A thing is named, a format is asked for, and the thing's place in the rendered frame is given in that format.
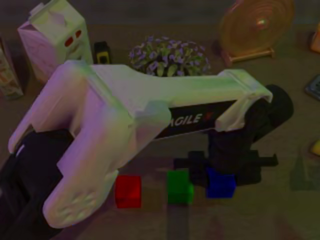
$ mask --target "phone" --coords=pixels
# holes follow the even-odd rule
[[[320,101],[320,74],[316,75],[304,90],[308,95]]]

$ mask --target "cardboard box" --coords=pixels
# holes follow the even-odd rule
[[[43,83],[66,60],[93,64],[86,21],[66,0],[40,3],[18,32],[34,74]]]
[[[8,100],[23,96],[12,58],[5,40],[0,35],[0,92]]]

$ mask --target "colored block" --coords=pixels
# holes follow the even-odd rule
[[[141,177],[120,175],[115,180],[115,203],[119,209],[141,208]]]
[[[188,170],[167,172],[168,204],[191,204],[194,186],[190,182]]]
[[[234,174],[220,174],[213,168],[206,169],[209,185],[206,188],[206,196],[210,199],[232,198],[236,190],[236,180]]]

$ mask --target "flower bouquet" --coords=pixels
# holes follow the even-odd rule
[[[165,36],[147,37],[131,50],[129,58],[135,70],[159,77],[201,76],[210,69],[203,46]]]

